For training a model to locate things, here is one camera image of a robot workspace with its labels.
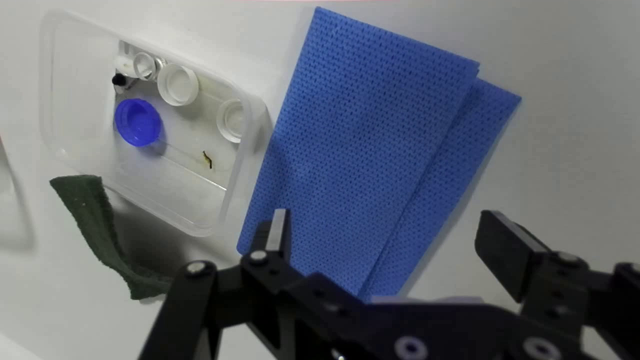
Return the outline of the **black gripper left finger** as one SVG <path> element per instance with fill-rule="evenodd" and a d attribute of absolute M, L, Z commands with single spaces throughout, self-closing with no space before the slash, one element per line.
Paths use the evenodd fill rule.
<path fill-rule="evenodd" d="M 259 224 L 250 251 L 241 266 L 247 273 L 279 277 L 289 270 L 291 261 L 291 217 L 287 209 L 276 209 L 272 217 Z"/>

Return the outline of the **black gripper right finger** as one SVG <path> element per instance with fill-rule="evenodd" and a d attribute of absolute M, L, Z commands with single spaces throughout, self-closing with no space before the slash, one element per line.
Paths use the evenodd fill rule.
<path fill-rule="evenodd" d="M 581 279 L 588 264 L 553 251 L 523 224 L 499 211 L 484 211 L 475 248 L 492 277 L 526 317 L 583 317 L 588 293 Z"/>

